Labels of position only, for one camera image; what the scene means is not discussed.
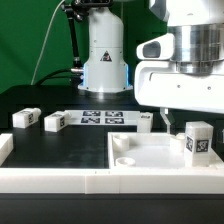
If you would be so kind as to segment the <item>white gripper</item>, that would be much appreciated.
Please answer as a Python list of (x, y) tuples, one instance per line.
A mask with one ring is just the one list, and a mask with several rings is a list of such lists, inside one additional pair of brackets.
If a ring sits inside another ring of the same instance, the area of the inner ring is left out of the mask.
[(174, 69), (169, 61), (142, 61), (134, 80), (137, 102), (160, 107), (168, 134), (175, 122), (168, 108), (224, 114), (224, 75), (193, 76)]

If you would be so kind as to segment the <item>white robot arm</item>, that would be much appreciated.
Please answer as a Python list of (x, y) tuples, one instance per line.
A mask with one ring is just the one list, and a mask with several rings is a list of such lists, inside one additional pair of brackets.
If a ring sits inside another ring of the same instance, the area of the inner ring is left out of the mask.
[(89, 59), (79, 90), (97, 98), (132, 90), (144, 106), (224, 114), (224, 0), (152, 0), (150, 11), (168, 31), (137, 47), (133, 84), (112, 2), (78, 1), (89, 13)]

